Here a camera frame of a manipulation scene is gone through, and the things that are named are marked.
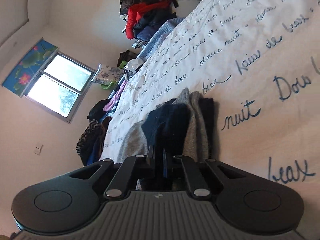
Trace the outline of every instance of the window frame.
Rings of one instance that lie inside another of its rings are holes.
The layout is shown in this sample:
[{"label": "window frame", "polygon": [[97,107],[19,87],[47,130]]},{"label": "window frame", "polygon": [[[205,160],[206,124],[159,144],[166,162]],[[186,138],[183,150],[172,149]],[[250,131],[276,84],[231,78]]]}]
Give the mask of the window frame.
[{"label": "window frame", "polygon": [[[82,90],[76,90],[73,87],[65,84],[64,82],[60,81],[59,79],[53,77],[52,75],[50,75],[49,73],[46,73],[44,70],[46,69],[46,67],[55,59],[56,56],[61,56],[66,58],[69,61],[72,61],[73,63],[79,65],[80,67],[88,70],[91,72],[91,75],[89,76],[87,82],[83,85]],[[37,73],[34,75],[34,77],[31,79],[31,81],[29,82],[28,86],[26,87],[25,91],[23,92],[23,96],[25,98],[27,98],[28,100],[34,102],[35,104],[37,104],[38,106],[40,106],[43,110],[45,110],[46,112],[48,112],[49,114],[54,115],[55,117],[58,117],[59,119],[67,122],[67,123],[71,123],[73,117],[76,114],[76,111],[78,110],[84,96],[86,95],[87,91],[89,90],[90,86],[91,86],[91,80],[93,78],[93,76],[95,75],[96,70],[88,67],[87,65],[79,62],[78,60],[62,53],[61,51],[59,51],[58,49],[49,57],[49,59],[40,67],[40,69],[37,71]],[[36,84],[36,82],[38,81],[38,79],[42,76],[46,76],[50,79],[52,79],[53,81],[57,82],[59,85],[61,85],[62,87],[65,87],[66,89],[76,93],[78,95],[76,101],[74,102],[69,114],[67,117],[64,117],[63,115],[51,110],[50,108],[46,107],[45,105],[39,103],[38,101],[34,100],[33,98],[28,96],[29,91],[33,88],[33,86]]]}]

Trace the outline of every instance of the floral pillow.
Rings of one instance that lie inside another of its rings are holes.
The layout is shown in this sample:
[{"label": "floral pillow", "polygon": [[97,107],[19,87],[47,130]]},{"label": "floral pillow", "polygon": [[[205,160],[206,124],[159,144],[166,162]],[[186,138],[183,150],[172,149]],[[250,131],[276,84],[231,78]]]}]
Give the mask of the floral pillow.
[{"label": "floral pillow", "polygon": [[122,69],[119,69],[117,67],[109,67],[104,64],[99,64],[99,69],[94,75],[91,82],[103,84],[103,85],[109,85],[112,81],[119,82],[122,76],[123,76]]}]

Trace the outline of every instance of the bed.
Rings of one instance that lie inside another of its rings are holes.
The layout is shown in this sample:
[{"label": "bed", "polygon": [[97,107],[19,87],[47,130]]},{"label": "bed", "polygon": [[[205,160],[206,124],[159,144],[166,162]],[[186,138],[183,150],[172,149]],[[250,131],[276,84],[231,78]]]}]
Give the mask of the bed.
[{"label": "bed", "polygon": [[215,158],[295,189],[319,239],[320,0],[202,0],[127,84],[101,158],[188,87],[216,103]]}]

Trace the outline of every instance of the gray sock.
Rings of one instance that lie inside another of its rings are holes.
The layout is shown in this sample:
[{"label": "gray sock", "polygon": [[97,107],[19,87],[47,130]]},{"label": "gray sock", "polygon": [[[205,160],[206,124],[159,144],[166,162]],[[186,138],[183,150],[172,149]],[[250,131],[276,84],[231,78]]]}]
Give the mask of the gray sock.
[{"label": "gray sock", "polygon": [[138,154],[147,155],[147,139],[141,129],[145,120],[136,122],[128,131],[120,147],[116,163],[122,163],[127,157]]},{"label": "gray sock", "polygon": [[184,140],[182,154],[185,156],[189,156],[193,158],[195,162],[198,162],[197,138],[196,138],[196,115],[189,100],[189,89],[185,88],[184,90],[182,90],[180,95],[172,104],[173,105],[186,104],[190,111],[189,127],[187,130],[186,138]]},{"label": "gray sock", "polygon": [[205,130],[204,119],[199,107],[200,98],[201,98],[201,94],[198,91],[193,92],[190,95],[191,105],[196,115],[196,138],[197,138],[198,162],[203,163],[205,159],[209,158],[209,147],[208,147],[208,138],[207,138],[207,132]]}]

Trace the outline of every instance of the red jacket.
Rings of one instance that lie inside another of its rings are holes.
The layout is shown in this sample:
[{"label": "red jacket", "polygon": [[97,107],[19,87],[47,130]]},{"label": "red jacket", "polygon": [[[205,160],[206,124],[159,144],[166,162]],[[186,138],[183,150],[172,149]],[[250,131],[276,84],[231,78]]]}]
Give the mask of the red jacket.
[{"label": "red jacket", "polygon": [[142,16],[153,9],[164,9],[170,5],[169,0],[163,0],[159,3],[146,5],[146,3],[138,3],[132,5],[128,10],[128,22],[125,33],[129,40],[134,39],[133,26],[142,18]]}]

